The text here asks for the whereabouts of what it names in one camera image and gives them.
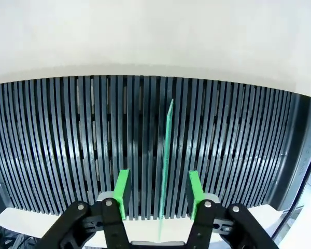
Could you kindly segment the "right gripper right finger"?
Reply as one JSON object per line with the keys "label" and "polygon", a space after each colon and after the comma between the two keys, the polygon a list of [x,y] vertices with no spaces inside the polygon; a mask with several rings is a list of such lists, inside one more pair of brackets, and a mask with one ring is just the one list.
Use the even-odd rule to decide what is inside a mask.
{"label": "right gripper right finger", "polygon": [[230,248],[278,248],[244,205],[223,207],[204,193],[197,171],[189,171],[186,194],[193,224],[185,248],[209,248],[213,233]]}

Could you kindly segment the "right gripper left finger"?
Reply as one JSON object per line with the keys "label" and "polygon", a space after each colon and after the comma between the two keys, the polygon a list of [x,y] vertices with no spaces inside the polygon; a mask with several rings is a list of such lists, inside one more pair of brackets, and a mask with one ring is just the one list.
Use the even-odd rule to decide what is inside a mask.
{"label": "right gripper left finger", "polygon": [[103,192],[90,205],[73,202],[50,227],[38,248],[83,248],[98,231],[103,231],[107,248],[129,248],[123,221],[131,196],[130,170],[120,170],[114,191]]}

